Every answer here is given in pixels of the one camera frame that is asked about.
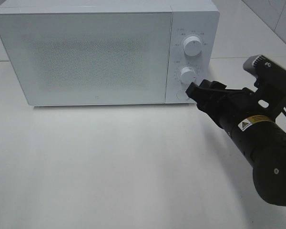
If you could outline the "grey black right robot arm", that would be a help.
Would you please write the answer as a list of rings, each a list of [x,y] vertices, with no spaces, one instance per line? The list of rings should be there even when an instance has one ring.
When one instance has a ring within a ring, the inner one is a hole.
[[[255,100],[255,92],[203,80],[200,85],[191,83],[186,94],[227,133],[246,158],[261,199],[286,207],[286,132]]]

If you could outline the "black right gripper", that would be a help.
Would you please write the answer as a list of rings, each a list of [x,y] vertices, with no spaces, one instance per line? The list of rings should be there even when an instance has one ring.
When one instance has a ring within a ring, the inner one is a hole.
[[[186,94],[229,136],[266,136],[276,128],[249,89],[226,89],[218,81],[203,80],[191,83]]]

